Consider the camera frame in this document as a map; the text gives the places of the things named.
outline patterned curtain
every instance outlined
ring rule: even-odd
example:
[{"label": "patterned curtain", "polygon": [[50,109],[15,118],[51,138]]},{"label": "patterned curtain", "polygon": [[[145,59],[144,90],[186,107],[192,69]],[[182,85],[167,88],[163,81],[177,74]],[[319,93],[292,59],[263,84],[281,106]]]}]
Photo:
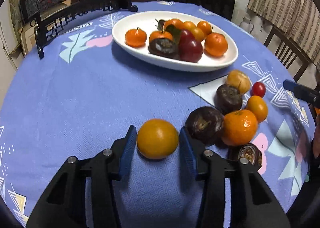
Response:
[{"label": "patterned curtain", "polygon": [[248,8],[284,31],[320,68],[320,14],[312,0],[250,0]]}]

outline blue gripper pad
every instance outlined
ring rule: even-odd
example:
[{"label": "blue gripper pad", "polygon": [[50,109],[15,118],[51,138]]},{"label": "blue gripper pad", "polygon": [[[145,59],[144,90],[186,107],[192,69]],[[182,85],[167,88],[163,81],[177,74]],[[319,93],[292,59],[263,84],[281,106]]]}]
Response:
[{"label": "blue gripper pad", "polygon": [[197,169],[196,169],[196,157],[193,153],[192,147],[188,141],[188,133],[186,133],[186,129],[182,128],[180,130],[179,140],[180,140],[180,147],[183,152],[183,157],[186,160],[188,169],[190,173],[194,176],[194,178],[197,177]]},{"label": "blue gripper pad", "polygon": [[123,178],[131,169],[134,148],[137,141],[137,129],[135,126],[130,126],[125,138],[127,143],[124,147],[119,166],[119,175]]}]

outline pink shape on tablecloth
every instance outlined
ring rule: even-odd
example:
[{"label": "pink shape on tablecloth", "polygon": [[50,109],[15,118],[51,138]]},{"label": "pink shape on tablecloth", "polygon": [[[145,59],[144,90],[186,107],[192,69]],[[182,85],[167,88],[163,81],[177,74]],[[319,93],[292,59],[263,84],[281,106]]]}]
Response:
[{"label": "pink shape on tablecloth", "polygon": [[262,167],[258,170],[259,174],[262,175],[267,169],[267,158],[265,151],[268,148],[268,139],[264,133],[259,133],[259,135],[256,136],[256,138],[252,141],[252,144],[255,145],[262,153]]},{"label": "pink shape on tablecloth", "polygon": [[307,154],[306,142],[307,142],[307,136],[306,136],[306,133],[303,131],[300,135],[297,149],[296,149],[296,160],[299,163],[302,162],[302,160],[305,158]]},{"label": "pink shape on tablecloth", "polygon": [[86,43],[86,46],[88,46],[88,47],[94,47],[94,46],[104,47],[104,46],[109,45],[112,42],[112,40],[113,40],[112,35],[94,38],[94,39],[89,40]]}]

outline round table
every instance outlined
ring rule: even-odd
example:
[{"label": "round table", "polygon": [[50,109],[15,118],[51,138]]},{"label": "round table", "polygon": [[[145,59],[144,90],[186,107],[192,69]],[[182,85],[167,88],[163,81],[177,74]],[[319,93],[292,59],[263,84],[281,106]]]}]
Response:
[{"label": "round table", "polygon": [[[128,11],[95,11],[71,23],[75,27],[44,48],[34,48],[8,90],[0,114],[0,194],[25,225],[37,200],[67,157],[94,157],[151,118],[177,130],[189,113],[208,105],[210,83],[232,69],[267,88],[267,120],[252,141],[263,154],[260,174],[285,211],[307,174],[307,151],[315,124],[308,105],[283,89],[292,79],[278,59],[250,34],[201,6],[174,2],[136,3],[139,12],[167,10],[207,20],[228,33],[239,49],[230,67],[188,73],[140,61],[112,41],[111,29]],[[244,95],[244,104],[249,98]],[[227,151],[210,149],[225,157]],[[195,227],[203,184],[179,163],[179,149],[150,162],[135,150],[130,176],[114,182],[122,227]],[[225,227],[230,220],[226,180]]]}]

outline silver screw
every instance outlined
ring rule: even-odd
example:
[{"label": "silver screw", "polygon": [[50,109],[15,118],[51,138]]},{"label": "silver screw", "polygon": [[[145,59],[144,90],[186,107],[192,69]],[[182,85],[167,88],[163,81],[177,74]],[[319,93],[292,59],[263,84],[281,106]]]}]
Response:
[{"label": "silver screw", "polygon": [[111,149],[106,149],[106,150],[104,150],[104,151],[102,152],[102,154],[105,155],[105,156],[111,156],[112,150],[111,150]]},{"label": "silver screw", "polygon": [[204,151],[204,155],[207,156],[207,157],[211,157],[213,155],[213,151],[211,150],[205,150]]},{"label": "silver screw", "polygon": [[246,165],[249,163],[249,160],[246,158],[240,158],[240,163]]},{"label": "silver screw", "polygon": [[76,162],[77,158],[72,156],[72,157],[68,157],[68,163],[72,164],[74,162]]}]

